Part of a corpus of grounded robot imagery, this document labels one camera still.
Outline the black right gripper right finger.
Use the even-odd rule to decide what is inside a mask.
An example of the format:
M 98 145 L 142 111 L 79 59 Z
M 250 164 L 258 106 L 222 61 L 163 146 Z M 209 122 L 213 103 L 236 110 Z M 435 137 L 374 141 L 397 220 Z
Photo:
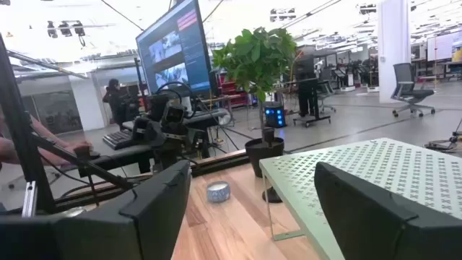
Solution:
M 315 166 L 323 213 L 345 259 L 460 259 L 461 220 L 335 168 Z

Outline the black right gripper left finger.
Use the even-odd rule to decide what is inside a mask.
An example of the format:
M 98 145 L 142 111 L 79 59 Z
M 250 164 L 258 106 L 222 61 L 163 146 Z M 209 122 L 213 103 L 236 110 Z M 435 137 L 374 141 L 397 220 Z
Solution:
M 170 259 L 190 185 L 190 163 L 181 160 L 73 217 L 2 217 L 1 258 Z

